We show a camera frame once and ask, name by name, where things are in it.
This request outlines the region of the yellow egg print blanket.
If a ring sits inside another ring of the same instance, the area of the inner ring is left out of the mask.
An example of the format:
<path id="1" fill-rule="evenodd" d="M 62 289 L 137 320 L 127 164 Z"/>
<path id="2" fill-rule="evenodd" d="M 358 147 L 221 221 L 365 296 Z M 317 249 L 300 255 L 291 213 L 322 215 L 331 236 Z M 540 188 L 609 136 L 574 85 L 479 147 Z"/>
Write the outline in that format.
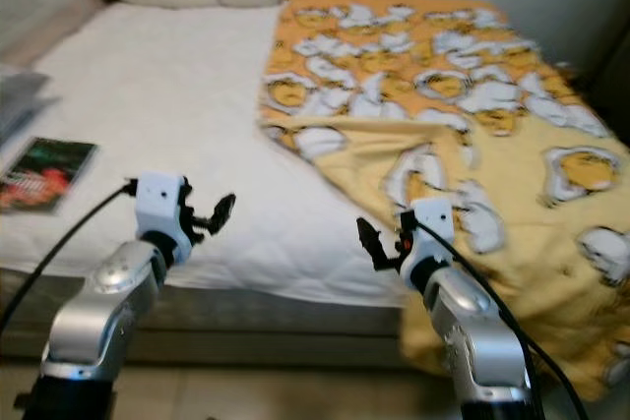
<path id="1" fill-rule="evenodd" d="M 261 131 L 388 231 L 421 197 L 598 400 L 630 379 L 630 147 L 477 0 L 283 0 Z"/>

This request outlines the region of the dark green red book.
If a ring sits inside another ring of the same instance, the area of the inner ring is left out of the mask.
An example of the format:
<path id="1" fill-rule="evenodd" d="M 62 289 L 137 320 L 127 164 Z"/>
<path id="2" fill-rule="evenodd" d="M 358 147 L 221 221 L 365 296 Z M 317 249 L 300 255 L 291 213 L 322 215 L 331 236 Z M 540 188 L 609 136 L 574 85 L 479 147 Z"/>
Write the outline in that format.
<path id="1" fill-rule="evenodd" d="M 0 211 L 55 212 L 96 150 L 95 143 L 31 138 L 1 178 Z"/>

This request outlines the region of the grey crinkled plastic bag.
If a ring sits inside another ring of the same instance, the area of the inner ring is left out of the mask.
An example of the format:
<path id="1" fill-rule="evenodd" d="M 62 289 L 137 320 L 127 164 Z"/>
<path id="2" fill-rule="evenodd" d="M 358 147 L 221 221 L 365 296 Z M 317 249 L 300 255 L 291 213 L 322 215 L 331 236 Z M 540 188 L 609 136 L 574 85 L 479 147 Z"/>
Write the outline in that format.
<path id="1" fill-rule="evenodd" d="M 29 120 L 49 105 L 49 97 L 41 96 L 49 75 L 3 66 L 0 71 L 0 141 L 17 136 Z"/>

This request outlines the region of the white quilted mattress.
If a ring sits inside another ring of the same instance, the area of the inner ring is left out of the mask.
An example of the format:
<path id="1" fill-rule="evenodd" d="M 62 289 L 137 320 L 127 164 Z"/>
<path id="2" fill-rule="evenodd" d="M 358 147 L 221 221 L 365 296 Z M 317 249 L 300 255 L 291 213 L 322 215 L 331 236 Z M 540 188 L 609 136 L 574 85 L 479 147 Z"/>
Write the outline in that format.
<path id="1" fill-rule="evenodd" d="M 400 307 L 400 282 L 360 248 L 360 209 L 258 125 L 278 16 L 274 7 L 112 5 L 37 60 L 51 105 L 6 142 L 3 162 L 32 138 L 94 143 L 95 152 L 54 212 L 3 214 L 0 266 L 32 270 L 84 218 L 46 274 L 85 274 L 136 230 L 130 197 L 92 208 L 126 178 L 161 171 L 188 178 L 199 216 L 237 197 L 225 228 L 194 246 L 169 284 Z"/>

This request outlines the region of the grey bed base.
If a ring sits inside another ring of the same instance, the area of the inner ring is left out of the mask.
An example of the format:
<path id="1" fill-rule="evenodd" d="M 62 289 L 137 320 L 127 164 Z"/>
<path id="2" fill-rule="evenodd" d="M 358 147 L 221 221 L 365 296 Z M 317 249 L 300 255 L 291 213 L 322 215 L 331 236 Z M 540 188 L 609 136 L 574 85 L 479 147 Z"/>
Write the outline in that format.
<path id="1" fill-rule="evenodd" d="M 400 309 L 312 303 L 261 291 L 164 286 L 127 361 L 404 369 Z"/>

